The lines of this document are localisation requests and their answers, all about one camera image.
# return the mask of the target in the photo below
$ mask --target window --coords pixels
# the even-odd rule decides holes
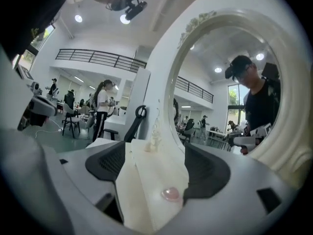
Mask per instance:
[[[17,64],[22,65],[26,69],[30,71],[31,66],[35,60],[35,57],[38,54],[39,48],[43,45],[44,41],[47,39],[47,37],[51,34],[51,32],[55,29],[53,25],[48,26],[45,29],[45,32],[43,34],[38,35],[27,47],[26,51],[23,55],[17,55],[13,62],[12,62],[12,68],[15,68]]]
[[[50,25],[48,26],[45,31],[38,35],[30,44],[37,50],[43,45],[47,37],[51,34],[51,32],[54,30],[54,26]]]
[[[246,123],[246,113],[244,97],[249,93],[249,89],[243,85],[228,86],[228,113],[226,130],[229,128],[228,122],[233,121],[235,124]]]
[[[19,65],[22,65],[23,67],[30,71],[30,67],[34,62],[34,59],[35,55],[26,50],[19,60]]]

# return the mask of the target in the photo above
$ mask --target black pants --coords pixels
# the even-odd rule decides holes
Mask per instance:
[[[108,113],[107,112],[97,112],[97,123],[96,128],[94,130],[92,142],[94,142],[97,138],[101,136],[104,127],[104,121],[107,119]]]

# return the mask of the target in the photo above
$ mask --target black panel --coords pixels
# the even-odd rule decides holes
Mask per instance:
[[[124,162],[125,142],[118,142],[87,158],[85,167],[97,179],[115,183]]]
[[[190,198],[212,197],[230,179],[230,168],[224,160],[189,143],[186,144],[185,166],[189,184],[184,192],[184,204]]]
[[[277,196],[272,188],[260,189],[256,192],[268,214],[275,210],[281,204],[280,198]]]
[[[62,165],[64,165],[64,164],[68,163],[68,161],[67,161],[67,160],[65,160],[65,159],[60,159],[60,162],[61,162],[61,164],[62,164]]]

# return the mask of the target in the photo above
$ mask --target white t-shirt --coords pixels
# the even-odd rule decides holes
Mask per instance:
[[[97,111],[98,112],[108,112],[108,106],[100,106],[100,103],[108,102],[108,94],[105,90],[101,90],[98,94]]]

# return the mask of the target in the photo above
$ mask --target mirror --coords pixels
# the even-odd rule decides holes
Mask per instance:
[[[213,29],[192,44],[179,70],[176,135],[182,144],[246,155],[274,126],[280,94],[278,64],[268,43],[242,28]]]

